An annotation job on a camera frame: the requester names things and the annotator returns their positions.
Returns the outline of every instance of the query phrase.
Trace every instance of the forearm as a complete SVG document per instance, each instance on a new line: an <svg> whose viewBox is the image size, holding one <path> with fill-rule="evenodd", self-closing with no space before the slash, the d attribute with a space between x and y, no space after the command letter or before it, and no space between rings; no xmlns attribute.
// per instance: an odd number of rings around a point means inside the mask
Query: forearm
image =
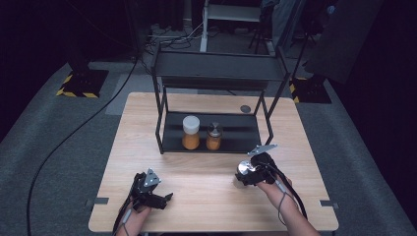
<svg viewBox="0 0 417 236"><path fill-rule="evenodd" d="M261 184L259 187L267 194L272 205L282 215L291 236L320 235L313 225L299 211L291 195L282 192L276 185Z"/></svg>

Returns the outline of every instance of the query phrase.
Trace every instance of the black cable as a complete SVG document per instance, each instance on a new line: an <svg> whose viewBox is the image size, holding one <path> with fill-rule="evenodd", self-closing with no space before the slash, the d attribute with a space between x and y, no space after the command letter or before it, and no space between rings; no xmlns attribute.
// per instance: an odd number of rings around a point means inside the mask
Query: black cable
<svg viewBox="0 0 417 236"><path fill-rule="evenodd" d="M107 101L98 111L96 111L92 116L90 116L89 119L87 119L85 122L83 122L77 129L75 129L73 132L71 132L70 135L68 135L63 141L61 141L61 143L59 143L58 146L56 146L52 150L52 152L50 152L49 155L47 155L45 157L45 159L42 161L42 163L40 164L40 166L37 168L37 171L34 174L33 179L31 181L31 184L30 184L30 190L29 190L28 202L27 202L27 228L28 228L28 236L31 235L31 229L30 229L30 200L31 200L31 193L33 192L33 188L34 188L34 184L36 182L37 176L39 175L39 173L42 170L43 166L45 165L46 161L49 159L49 157L51 157L51 155L58 148L60 148L68 139L70 139L75 133L77 133L77 131L79 131L81 128L83 128L86 123L88 123L90 120L92 120L92 118L94 118L98 113L100 113L105 107L108 106L108 104L110 104L110 102L112 102L114 100L114 98L117 97L117 95L119 95L120 91L123 89L123 87L127 84L127 82L129 81L130 77L132 76L132 73L133 73L133 71L134 71L137 63L138 63L138 59L135 60L135 64L133 65L132 70L130 71L128 78L123 83L122 87L117 91L117 93L109 101Z"/></svg>

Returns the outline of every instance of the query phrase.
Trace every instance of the dark background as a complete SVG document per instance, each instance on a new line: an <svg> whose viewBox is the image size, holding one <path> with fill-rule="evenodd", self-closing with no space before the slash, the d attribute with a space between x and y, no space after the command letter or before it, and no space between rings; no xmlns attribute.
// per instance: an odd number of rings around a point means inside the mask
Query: dark background
<svg viewBox="0 0 417 236"><path fill-rule="evenodd" d="M129 55L134 43L126 27L128 18L123 1L102 0L99 5L95 1L70 2L112 38L132 45L121 45L103 36L80 13L63 4L70 30L86 60ZM39 6L37 1L25 0L1 3L0 141L42 85L67 62L62 46L42 19ZM386 0L346 85L331 82L414 227L417 225L415 9L416 1ZM143 21L154 22L155 16L157 13L153 11L141 14Z"/></svg>

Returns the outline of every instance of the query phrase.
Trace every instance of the glass jar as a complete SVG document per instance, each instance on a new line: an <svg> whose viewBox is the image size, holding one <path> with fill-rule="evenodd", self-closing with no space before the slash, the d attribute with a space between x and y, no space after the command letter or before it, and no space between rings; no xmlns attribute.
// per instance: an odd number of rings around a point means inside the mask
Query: glass jar
<svg viewBox="0 0 417 236"><path fill-rule="evenodd" d="M195 149L200 144L200 120L196 116L187 116L183 120L184 135L182 145L186 149Z"/></svg>
<svg viewBox="0 0 417 236"><path fill-rule="evenodd" d="M212 122L208 126L208 138L206 146L209 150L217 150L220 148L221 137L223 135L223 127L218 122Z"/></svg>

